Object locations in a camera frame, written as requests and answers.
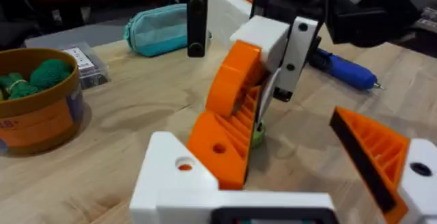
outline ribbed orange plastic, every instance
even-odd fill
[[[352,131],[360,147],[382,178],[384,185],[395,200],[395,207],[384,213],[388,224],[401,221],[408,207],[397,192],[410,140],[380,123],[353,111],[335,108]]]
[[[236,42],[220,67],[187,148],[217,178],[220,189],[242,189],[264,75],[261,49]]]

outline green yarn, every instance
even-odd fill
[[[34,70],[30,76],[30,85],[40,91],[56,86],[71,75],[71,66],[60,59],[49,59]]]
[[[9,94],[8,100],[22,98],[38,92],[38,88],[28,84],[19,73],[10,73],[8,76],[0,76],[0,85]]]

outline green object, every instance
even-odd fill
[[[49,59],[30,75],[30,85],[40,91],[54,87],[71,75],[71,66],[60,59]]]
[[[266,126],[261,121],[258,128],[252,134],[251,149],[257,148],[264,141],[266,135]]]
[[[8,100],[22,98],[38,92],[38,88],[28,84],[19,73],[10,73],[8,76],[0,76],[0,85],[9,94]]]

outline teal pouch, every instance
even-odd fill
[[[124,39],[146,57],[186,47],[186,4],[139,12],[124,28]]]

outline black rubber pad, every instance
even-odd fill
[[[343,147],[348,152],[349,157],[352,159],[356,168],[360,172],[361,177],[366,182],[367,187],[371,191],[371,194],[375,198],[381,211],[387,213],[392,210],[396,205],[393,196],[385,186],[375,167],[372,165],[370,158],[367,157],[347,124],[336,111],[330,120],[330,126],[333,128],[343,144]]]

